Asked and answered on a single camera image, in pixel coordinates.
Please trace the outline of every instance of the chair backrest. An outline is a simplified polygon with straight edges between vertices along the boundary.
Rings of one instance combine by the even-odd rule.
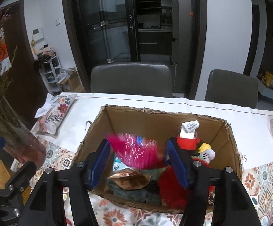
[[[210,72],[205,101],[256,108],[257,97],[256,79],[223,69]]]
[[[168,66],[157,63],[111,63],[93,68],[92,93],[116,93],[172,97],[172,77]]]

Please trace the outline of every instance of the patterned tablecloth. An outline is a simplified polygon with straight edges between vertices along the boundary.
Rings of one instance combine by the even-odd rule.
[[[63,149],[48,141],[40,140],[46,147],[47,154],[43,166],[30,181],[32,188],[48,167],[63,170],[70,167],[75,153]],[[13,171],[22,164],[16,162]],[[242,183],[256,208],[262,226],[273,223],[273,162],[244,170]],[[182,214],[167,214],[140,210],[111,202],[89,192],[89,197],[100,226],[176,226]],[[69,201],[68,188],[63,189],[63,200],[67,225],[74,226]],[[211,225],[212,212],[205,215],[205,226]]]

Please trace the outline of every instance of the open cardboard box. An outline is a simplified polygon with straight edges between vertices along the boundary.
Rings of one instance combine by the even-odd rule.
[[[223,169],[230,166],[241,178],[241,160],[230,125],[222,119],[193,115],[188,113],[166,113],[151,109],[138,109],[124,106],[103,106],[99,115],[92,123],[83,143],[80,145],[75,162],[86,159],[90,152],[96,151],[102,139],[109,133],[132,133],[147,139],[156,140],[159,147],[163,147],[170,137],[176,137],[182,122],[198,120],[200,127],[196,129],[198,137],[211,145],[216,157],[210,166]],[[100,184],[93,191],[95,194],[143,210],[164,213],[183,213],[181,210],[167,206],[154,206],[146,203],[126,201],[114,196],[106,185],[106,178],[112,171],[113,152],[110,153]]]

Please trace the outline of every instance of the silver bolt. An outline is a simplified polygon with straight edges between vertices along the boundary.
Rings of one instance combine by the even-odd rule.
[[[20,215],[20,210],[18,208],[15,208],[13,212],[14,212],[15,216]]]
[[[201,166],[201,162],[200,161],[194,161],[193,165],[196,167],[200,167]]]
[[[77,167],[84,167],[84,166],[85,166],[84,161],[77,162]]]
[[[229,173],[231,173],[233,171],[232,167],[226,167],[225,170]]]
[[[53,172],[53,170],[54,169],[52,167],[49,167],[49,168],[45,169],[45,173],[50,174]]]

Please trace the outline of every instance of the pink plastic package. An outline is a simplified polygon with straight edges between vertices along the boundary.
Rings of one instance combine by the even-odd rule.
[[[128,133],[108,135],[107,139],[116,156],[128,167],[152,169],[160,163],[157,143],[154,140]]]

